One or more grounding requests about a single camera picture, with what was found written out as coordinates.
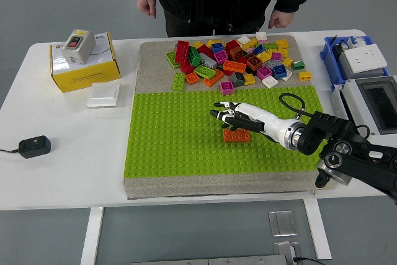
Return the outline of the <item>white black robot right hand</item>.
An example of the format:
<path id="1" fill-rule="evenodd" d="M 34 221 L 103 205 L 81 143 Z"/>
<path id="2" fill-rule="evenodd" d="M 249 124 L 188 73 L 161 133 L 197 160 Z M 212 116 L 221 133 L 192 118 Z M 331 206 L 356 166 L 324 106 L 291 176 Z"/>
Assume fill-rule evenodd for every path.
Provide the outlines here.
<path id="1" fill-rule="evenodd" d="M 224 107 L 226 110 L 212 109 L 210 115 L 224 122 L 222 128 L 230 128 L 232 131 L 238 128 L 260 133 L 270 141 L 279 143 L 284 148 L 295 150 L 293 134 L 304 127 L 297 119 L 280 119 L 276 115 L 247 103 L 217 102 L 215 107 Z"/>

